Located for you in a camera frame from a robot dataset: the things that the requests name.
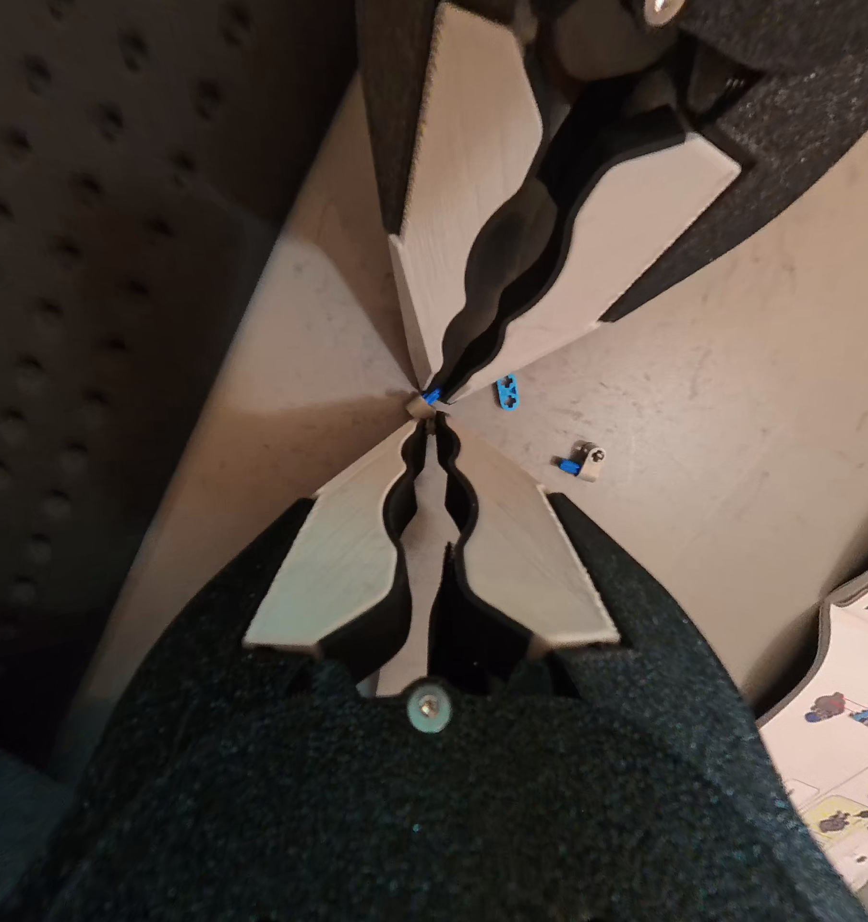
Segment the open instruction booklet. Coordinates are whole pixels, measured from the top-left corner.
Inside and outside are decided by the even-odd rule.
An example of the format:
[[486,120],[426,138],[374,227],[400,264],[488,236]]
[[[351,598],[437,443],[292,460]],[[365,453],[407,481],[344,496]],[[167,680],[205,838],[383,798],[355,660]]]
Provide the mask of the open instruction booklet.
[[843,880],[868,884],[868,570],[822,602],[802,680],[758,721],[786,793]]

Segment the grey desk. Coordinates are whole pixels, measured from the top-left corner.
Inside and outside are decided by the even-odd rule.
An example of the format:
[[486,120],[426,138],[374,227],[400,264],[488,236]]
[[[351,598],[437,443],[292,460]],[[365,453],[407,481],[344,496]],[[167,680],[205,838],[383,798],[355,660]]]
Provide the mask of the grey desk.
[[[152,643],[297,498],[405,421],[412,371],[359,78],[267,262],[72,705],[73,783]],[[761,231],[451,414],[566,492],[768,708],[868,565],[868,131]],[[584,440],[596,482],[553,463]]]

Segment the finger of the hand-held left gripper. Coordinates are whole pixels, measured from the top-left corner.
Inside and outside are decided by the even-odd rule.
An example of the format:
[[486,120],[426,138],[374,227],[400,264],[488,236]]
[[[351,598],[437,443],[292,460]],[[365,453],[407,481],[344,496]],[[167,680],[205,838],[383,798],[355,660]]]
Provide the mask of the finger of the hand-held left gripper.
[[741,166],[668,106],[602,129],[538,180],[555,206],[532,265],[441,380],[451,403],[582,338],[739,177]]
[[558,125],[558,90],[520,2],[511,27],[438,6],[401,229],[390,252],[422,393],[497,317],[532,246],[528,189]]

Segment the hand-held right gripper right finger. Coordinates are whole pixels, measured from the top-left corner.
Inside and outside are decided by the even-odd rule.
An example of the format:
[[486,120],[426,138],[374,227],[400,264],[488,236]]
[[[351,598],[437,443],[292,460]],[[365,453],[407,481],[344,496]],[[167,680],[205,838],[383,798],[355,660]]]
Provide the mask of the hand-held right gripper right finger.
[[543,485],[449,417],[436,417],[434,435],[458,529],[434,604],[434,673],[506,681],[558,650],[619,645]]

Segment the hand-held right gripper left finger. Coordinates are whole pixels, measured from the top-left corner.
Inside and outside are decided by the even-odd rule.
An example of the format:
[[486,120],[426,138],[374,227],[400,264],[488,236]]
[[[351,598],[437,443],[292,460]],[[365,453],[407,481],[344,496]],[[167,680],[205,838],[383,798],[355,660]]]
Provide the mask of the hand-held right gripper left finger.
[[316,491],[245,647],[334,661],[354,681],[401,650],[412,620],[402,537],[425,462],[426,424],[408,421]]

